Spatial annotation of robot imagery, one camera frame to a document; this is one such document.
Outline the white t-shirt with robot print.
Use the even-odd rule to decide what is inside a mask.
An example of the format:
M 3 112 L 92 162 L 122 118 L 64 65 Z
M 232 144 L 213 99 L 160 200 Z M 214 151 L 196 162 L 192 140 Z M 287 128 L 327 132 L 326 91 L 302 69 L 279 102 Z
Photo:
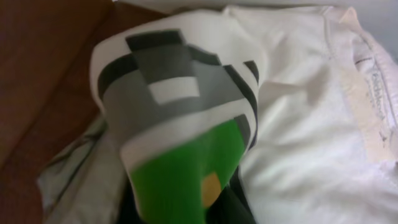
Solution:
M 94 49 L 45 223 L 396 223 L 397 64 L 353 8 L 177 14 Z

